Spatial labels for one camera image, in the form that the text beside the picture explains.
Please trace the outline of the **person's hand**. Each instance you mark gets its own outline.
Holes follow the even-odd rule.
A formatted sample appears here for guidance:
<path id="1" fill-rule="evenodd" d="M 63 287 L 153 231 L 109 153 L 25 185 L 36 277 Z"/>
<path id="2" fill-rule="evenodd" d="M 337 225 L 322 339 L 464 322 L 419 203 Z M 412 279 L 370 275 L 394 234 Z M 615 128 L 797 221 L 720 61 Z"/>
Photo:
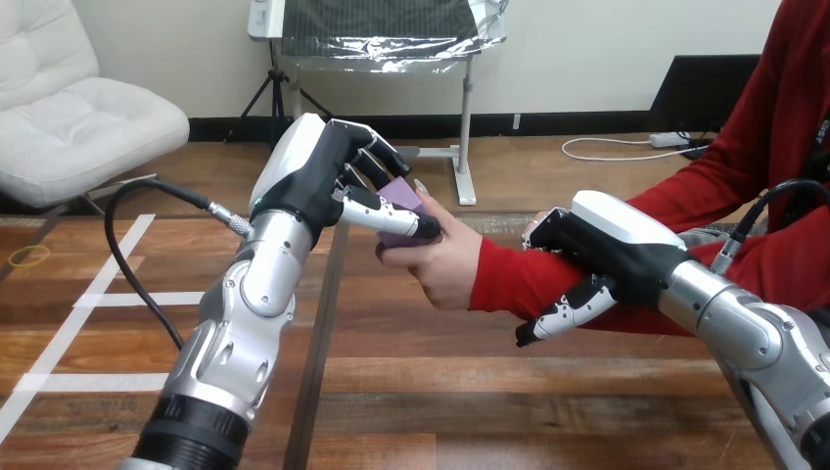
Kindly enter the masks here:
<path id="1" fill-rule="evenodd" d="M 440 223 L 442 236 L 430 245 L 376 247 L 376 257 L 387 267 L 407 269 L 438 309 L 471 308 L 483 236 L 457 219 L 415 182 L 415 193 L 428 214 Z"/>

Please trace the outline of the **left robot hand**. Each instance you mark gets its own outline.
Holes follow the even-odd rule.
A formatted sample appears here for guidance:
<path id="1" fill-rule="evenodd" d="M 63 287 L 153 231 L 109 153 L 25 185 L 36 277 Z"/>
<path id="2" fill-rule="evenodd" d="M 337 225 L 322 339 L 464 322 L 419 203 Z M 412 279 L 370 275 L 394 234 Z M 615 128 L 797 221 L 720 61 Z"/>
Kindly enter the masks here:
<path id="1" fill-rule="evenodd" d="M 303 225 L 313 242 L 341 221 L 432 241 L 441 234 L 434 216 L 379 193 L 403 182 L 410 171 L 399 151 L 370 126 L 304 114 L 277 142 L 257 180 L 250 221 L 281 212 Z"/>

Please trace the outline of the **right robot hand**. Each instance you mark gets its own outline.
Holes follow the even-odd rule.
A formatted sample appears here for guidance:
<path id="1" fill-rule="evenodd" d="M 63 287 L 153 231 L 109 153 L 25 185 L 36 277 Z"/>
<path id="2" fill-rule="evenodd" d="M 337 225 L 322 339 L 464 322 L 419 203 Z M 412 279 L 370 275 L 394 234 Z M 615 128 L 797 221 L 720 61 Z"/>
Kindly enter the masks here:
<path id="1" fill-rule="evenodd" d="M 618 303 L 653 305 L 675 268 L 692 259 L 672 230 L 626 202 L 576 193 L 522 235 L 526 250 L 556 252 L 588 272 L 537 319 L 516 328 L 519 348 L 577 328 Z"/>

